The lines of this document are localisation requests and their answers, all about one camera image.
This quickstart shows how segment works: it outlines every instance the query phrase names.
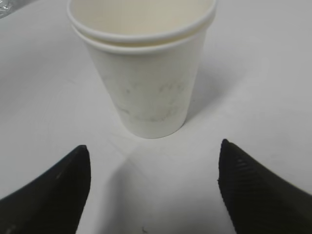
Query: white paper cup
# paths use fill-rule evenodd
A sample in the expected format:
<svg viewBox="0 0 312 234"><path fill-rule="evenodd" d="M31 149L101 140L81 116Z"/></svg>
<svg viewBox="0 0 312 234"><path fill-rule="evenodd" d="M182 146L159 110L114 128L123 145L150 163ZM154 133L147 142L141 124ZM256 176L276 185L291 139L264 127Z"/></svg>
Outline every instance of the white paper cup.
<svg viewBox="0 0 312 234"><path fill-rule="evenodd" d="M177 20L171 25L157 22L163 13L162 5L146 5L138 10L136 4L142 1L151 5L155 2L71 0L68 15L73 29L85 42L124 125L139 137L159 138L177 131L185 121L206 29L215 16L216 0L165 0L163 6L169 9L164 11L164 17ZM179 1L188 4L188 9L177 10ZM127 9L120 10L121 3L127 3L125 7L130 8L128 16ZM201 10L198 6L190 9L194 4L201 4ZM100 6L106 13L107 9L111 11L106 19L101 18L104 12L98 11ZM152 12L152 16L143 17L147 22L136 27L134 24L139 23L136 15L141 17L144 10ZM106 22L118 17L121 21Z"/></svg>

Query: paper cup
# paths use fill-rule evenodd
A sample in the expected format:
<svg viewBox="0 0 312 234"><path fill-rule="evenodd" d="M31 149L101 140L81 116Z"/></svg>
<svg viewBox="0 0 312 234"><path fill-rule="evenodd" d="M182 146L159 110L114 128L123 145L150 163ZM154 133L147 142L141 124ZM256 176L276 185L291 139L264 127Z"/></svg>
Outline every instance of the paper cup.
<svg viewBox="0 0 312 234"><path fill-rule="evenodd" d="M145 5L138 10L142 2ZM152 2L157 1L71 0L68 4L73 28L85 42L122 122L143 138L164 137L183 125L206 29L216 8L216 0L166 0L164 13ZM182 11L177 10L179 2L185 4ZM110 11L104 19L101 6ZM146 22L137 27L137 15L141 17L144 10L152 16L143 17ZM162 14L175 22L158 23Z"/></svg>

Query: cup rim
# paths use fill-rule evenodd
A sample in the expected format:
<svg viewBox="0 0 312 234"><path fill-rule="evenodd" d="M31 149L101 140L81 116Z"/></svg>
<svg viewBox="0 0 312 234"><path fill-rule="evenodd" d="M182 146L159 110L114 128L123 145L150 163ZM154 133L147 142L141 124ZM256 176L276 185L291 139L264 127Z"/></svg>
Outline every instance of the cup rim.
<svg viewBox="0 0 312 234"><path fill-rule="evenodd" d="M115 43L142 43L142 42L156 42L161 40L170 40L172 38L182 37L196 30L196 28L203 25L206 21L209 21L211 17L214 17L214 12L217 7L218 0L212 0L213 4L208 8L207 12L199 17L194 22L186 24L182 27L176 28L170 32L156 33L150 35L126 35L126 34L114 34L108 32L102 32L87 27L74 18L71 13L71 3L74 0L68 0L67 2L67 16L71 23L82 33L89 35L93 38Z"/></svg>
<svg viewBox="0 0 312 234"><path fill-rule="evenodd" d="M142 46L142 47L127 47L127 46L117 46L113 44L103 43L96 39L89 38L87 35L84 35L77 28L72 26L74 32L86 43L90 46L105 51L112 54L123 54L123 55L142 55L142 54L150 54L168 50L172 47L179 46L181 44L187 43L194 38L198 37L200 33L196 33L190 37L183 38L181 40L176 40L167 44L160 44L155 46Z"/></svg>

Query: white table surface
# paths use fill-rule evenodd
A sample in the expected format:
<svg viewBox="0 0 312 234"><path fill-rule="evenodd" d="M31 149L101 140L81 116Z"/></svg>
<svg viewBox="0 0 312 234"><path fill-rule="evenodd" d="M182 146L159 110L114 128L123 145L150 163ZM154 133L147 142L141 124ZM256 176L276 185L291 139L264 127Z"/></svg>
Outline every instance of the white table surface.
<svg viewBox="0 0 312 234"><path fill-rule="evenodd" d="M124 129L65 5L0 20L0 197L86 144L78 234L234 234L217 185L224 138L312 193L312 1L221 0L188 120L156 140Z"/></svg>

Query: textured black surface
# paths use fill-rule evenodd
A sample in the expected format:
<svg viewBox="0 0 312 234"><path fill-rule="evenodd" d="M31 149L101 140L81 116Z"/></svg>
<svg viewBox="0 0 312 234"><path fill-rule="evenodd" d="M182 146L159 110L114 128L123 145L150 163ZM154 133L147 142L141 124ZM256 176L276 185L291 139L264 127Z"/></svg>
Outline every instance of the textured black surface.
<svg viewBox="0 0 312 234"><path fill-rule="evenodd" d="M237 234L312 234L312 197L227 140L218 182Z"/></svg>
<svg viewBox="0 0 312 234"><path fill-rule="evenodd" d="M91 183L89 152L78 146L40 177L0 200L0 234L74 234Z"/></svg>

